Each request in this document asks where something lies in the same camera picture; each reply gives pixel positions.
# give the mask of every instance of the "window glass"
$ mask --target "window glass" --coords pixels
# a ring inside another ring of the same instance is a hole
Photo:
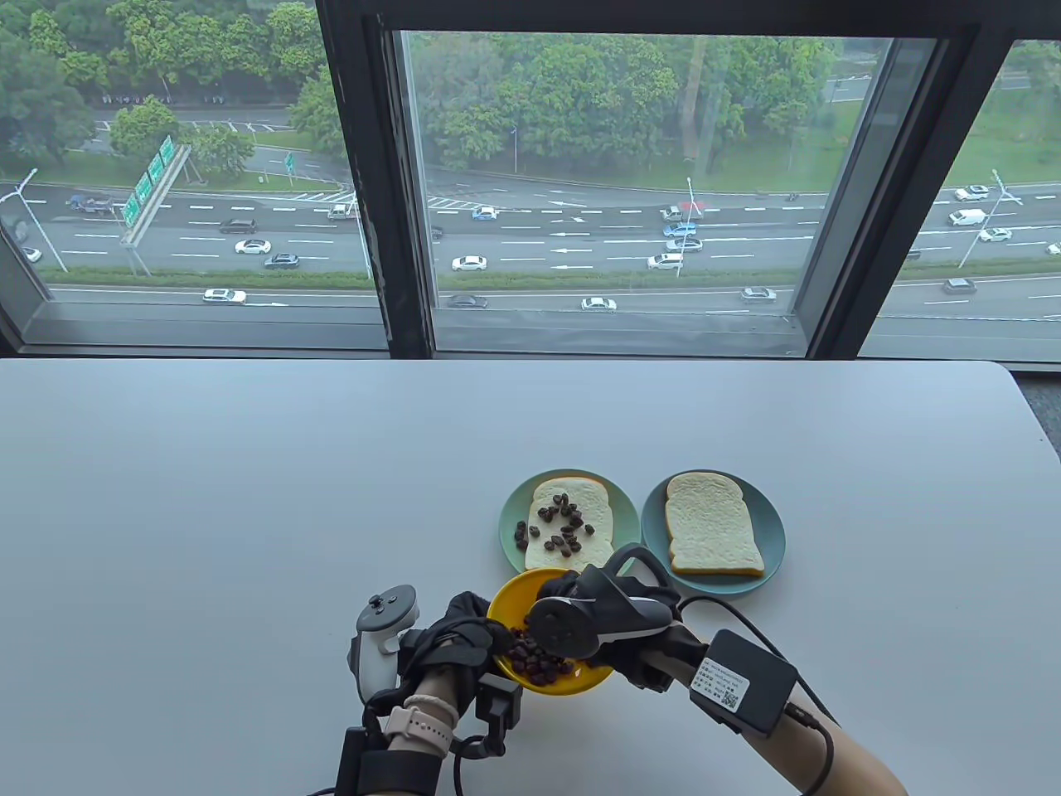
[[[1061,362],[1061,46],[1010,50],[864,356]]]
[[[382,323],[312,3],[0,3],[0,219],[56,299]]]
[[[442,230],[431,246],[440,348],[495,349],[499,329],[520,327],[534,350],[596,350],[585,333],[612,330],[674,353],[654,332],[723,331],[693,348],[802,356],[793,339],[758,346],[798,336],[794,288],[887,40],[401,41],[423,202]]]

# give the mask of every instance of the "bread slice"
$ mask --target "bread slice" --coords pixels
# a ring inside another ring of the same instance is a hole
[[[744,492],[717,472],[685,472],[666,486],[671,569],[681,575],[765,574]]]
[[[538,516],[539,508],[553,505],[554,495],[563,492],[568,494],[568,500],[575,503],[582,513],[582,522],[593,525],[592,536],[586,533],[585,525],[576,529],[575,538],[582,549],[572,553],[568,558],[564,558],[559,550],[550,551],[544,548],[544,542],[550,536],[560,535],[560,529],[568,524],[566,518],[556,515],[552,522],[545,522]],[[603,567],[612,554],[614,521],[608,503],[608,490],[604,484],[593,479],[551,479],[539,484],[530,500],[527,525],[537,525],[541,530],[541,536],[537,538],[527,536],[524,569],[562,567],[581,572],[587,564]]]

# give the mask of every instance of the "plate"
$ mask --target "plate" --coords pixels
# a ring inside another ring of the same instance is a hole
[[[731,475],[721,470],[686,470],[685,472],[716,472],[732,479],[744,492],[744,502],[751,516],[751,529],[755,534],[755,544],[763,555],[763,566],[766,569],[762,577],[750,575],[679,575],[672,571],[675,581],[705,594],[716,596],[732,596],[758,589],[773,577],[785,557],[785,527],[773,504],[759,489],[744,479]],[[666,530],[666,486],[671,479],[665,479],[648,494],[645,507],[641,512],[641,527],[645,535],[645,547],[671,569],[671,535]]]
[[[641,541],[641,520],[638,519],[638,509],[626,497],[626,492],[611,483],[608,479],[601,478],[596,473],[586,470],[549,470],[534,478],[529,478],[516,487],[516,490],[505,501],[504,508],[501,509],[501,519],[498,521],[498,532],[501,535],[501,549],[505,551],[508,563],[512,565],[517,572],[525,571],[523,561],[525,560],[523,551],[516,547],[516,523],[520,520],[526,522],[527,514],[530,511],[530,499],[534,490],[542,481],[559,478],[587,478],[593,479],[604,484],[608,490],[608,504],[611,506],[613,520],[611,549],[619,550],[624,544],[631,541]]]
[[[490,603],[486,616],[489,619],[498,620],[505,627],[523,627],[523,618],[538,599],[538,589],[541,588],[541,585],[546,581],[560,577],[567,571],[554,567],[526,570],[501,587],[501,591]],[[516,680],[528,691],[546,696],[580,694],[594,686],[599,686],[608,679],[608,675],[612,672],[610,667],[590,667],[581,661],[575,661],[575,671],[570,675],[561,677],[552,686],[535,686],[530,680],[516,674],[508,664],[507,658],[498,656],[494,660],[498,661],[498,665],[507,677]]]

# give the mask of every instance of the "cable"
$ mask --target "cable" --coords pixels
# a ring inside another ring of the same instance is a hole
[[[764,636],[762,631],[760,631],[760,629],[755,627],[754,624],[752,624],[750,619],[748,619],[746,616],[744,616],[741,611],[738,611],[732,605],[727,603],[725,600],[720,600],[719,598],[713,596],[711,594],[695,594],[694,596],[685,598],[680,603],[678,603],[678,616],[681,616],[681,612],[685,609],[685,606],[692,603],[699,603],[701,601],[708,603],[714,603],[715,605],[720,605],[723,608],[725,608],[734,617],[736,617],[738,620],[741,620],[741,623],[749,630],[751,630],[755,635],[755,638],[762,641],[763,645],[767,650],[769,650],[771,653],[781,658],[781,660],[784,661],[788,660],[788,658],[782,655],[781,651],[773,645],[773,642],[771,642],[768,638],[766,638],[766,636]],[[803,679],[803,675],[801,675],[799,672],[796,673],[796,681],[806,692],[806,695],[811,697],[811,702],[815,704],[815,707],[817,707],[818,710],[820,710],[822,713],[829,716],[829,720],[838,727],[840,723],[837,722],[835,719],[833,719],[833,714],[829,712],[829,708],[827,708],[825,705],[821,702],[821,699],[818,698],[818,695],[814,693],[814,689],[812,689],[810,686],[806,685],[806,680]]]
[[[803,796],[814,796],[814,794],[818,793],[818,791],[821,790],[821,786],[825,784],[825,780],[829,779],[829,774],[833,771],[833,756],[836,754],[836,748],[833,745],[833,737],[829,733],[829,730],[821,725],[821,722],[798,705],[793,705],[793,703],[785,705],[785,715],[796,720],[804,727],[818,730],[818,732],[821,733],[821,737],[825,739],[825,762],[821,764],[821,771],[818,772],[817,778],[811,783],[811,786],[803,792]]]
[[[464,796],[464,788],[460,786],[460,760],[464,758],[464,750],[476,741],[485,741],[486,736],[468,736],[457,744],[453,750],[453,792],[456,796]]]

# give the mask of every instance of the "hand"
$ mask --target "hand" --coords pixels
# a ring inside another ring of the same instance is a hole
[[[457,711],[463,715],[475,698],[475,683],[484,674],[502,674],[493,656],[504,655],[514,639],[508,628],[486,618],[489,603],[470,591],[450,601],[446,616],[427,630],[410,630],[398,651],[396,689],[377,693],[365,706],[365,712],[388,715],[411,696],[423,676],[433,670],[447,668],[453,676]]]

